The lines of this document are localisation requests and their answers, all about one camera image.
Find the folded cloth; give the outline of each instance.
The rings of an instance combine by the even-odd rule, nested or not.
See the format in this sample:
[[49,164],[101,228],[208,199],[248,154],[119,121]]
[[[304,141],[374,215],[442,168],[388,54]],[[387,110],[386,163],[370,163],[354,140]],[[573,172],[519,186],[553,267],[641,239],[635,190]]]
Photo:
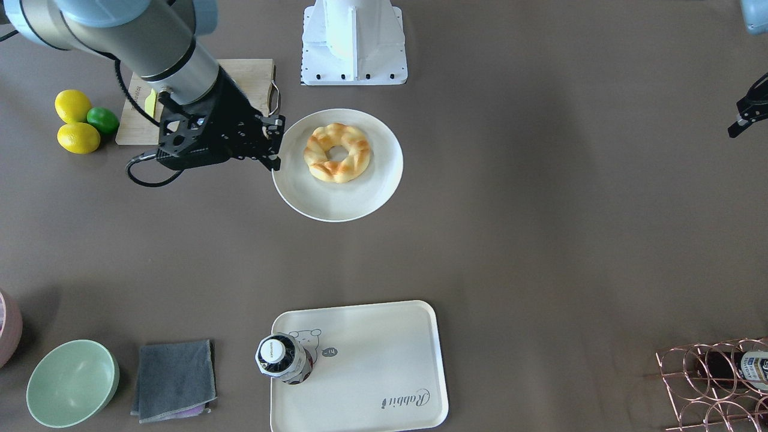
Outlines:
[[198,415],[216,399],[210,340],[141,347],[131,415],[139,423]]

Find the bottle label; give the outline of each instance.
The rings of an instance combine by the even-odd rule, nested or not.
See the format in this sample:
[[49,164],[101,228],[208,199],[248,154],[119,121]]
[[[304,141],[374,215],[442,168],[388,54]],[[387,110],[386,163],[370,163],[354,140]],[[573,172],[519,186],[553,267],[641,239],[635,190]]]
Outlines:
[[768,391],[768,358],[745,355],[741,359],[741,371],[744,379],[748,380],[753,387]]

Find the white plate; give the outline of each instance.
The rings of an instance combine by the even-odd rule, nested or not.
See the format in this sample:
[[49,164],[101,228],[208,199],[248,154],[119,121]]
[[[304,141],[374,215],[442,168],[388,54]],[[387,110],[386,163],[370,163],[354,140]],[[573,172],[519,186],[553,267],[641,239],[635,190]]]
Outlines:
[[[363,131],[371,145],[371,162],[356,179],[327,183],[310,174],[304,162],[306,141],[316,128],[343,123]],[[402,150],[395,134],[365,112],[334,108],[308,115],[291,126],[280,146],[280,170],[272,171],[275,188],[294,210],[325,222],[362,218],[383,206],[402,177]]]
[[426,429],[448,416],[437,319],[424,301],[291,311],[272,331],[317,359],[301,384],[272,380],[273,432]]

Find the wooden cutting board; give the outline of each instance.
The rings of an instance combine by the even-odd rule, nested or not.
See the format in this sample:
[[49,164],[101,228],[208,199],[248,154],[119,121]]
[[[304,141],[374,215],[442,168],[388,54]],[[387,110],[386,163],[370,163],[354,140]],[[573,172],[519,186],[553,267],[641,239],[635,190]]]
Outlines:
[[[248,97],[251,106],[266,115],[270,111],[270,88],[274,78],[275,62],[271,58],[229,58],[219,60],[221,67],[227,71]],[[128,92],[138,102],[139,106],[149,112],[154,108],[154,119],[160,121],[163,105],[150,100],[152,88],[136,74],[131,78]],[[125,101],[123,114],[120,117],[120,128],[114,140],[119,145],[157,145],[157,127],[138,113]]]

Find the light blue object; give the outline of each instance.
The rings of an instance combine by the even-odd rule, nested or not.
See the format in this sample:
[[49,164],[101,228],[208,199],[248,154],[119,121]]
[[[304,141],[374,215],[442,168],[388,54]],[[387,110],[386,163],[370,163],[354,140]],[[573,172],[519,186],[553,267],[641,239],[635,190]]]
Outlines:
[[744,15],[746,30],[751,35],[768,32],[767,0],[741,0],[741,13]]
[[40,424],[70,427],[104,408],[114,396],[120,369],[98,342],[56,347],[40,361],[27,385],[27,408]]
[[131,22],[149,7],[150,0],[55,0],[67,18],[88,27],[117,27]]
[[194,2],[194,35],[209,35],[219,24],[219,8],[216,0],[193,0]]
[[48,46],[48,44],[43,42],[43,40],[29,27],[27,19],[24,18],[24,12],[22,11],[22,0],[5,0],[3,5],[5,6],[5,16],[8,17],[8,20],[13,24],[13,27],[18,30],[22,36],[40,45]]

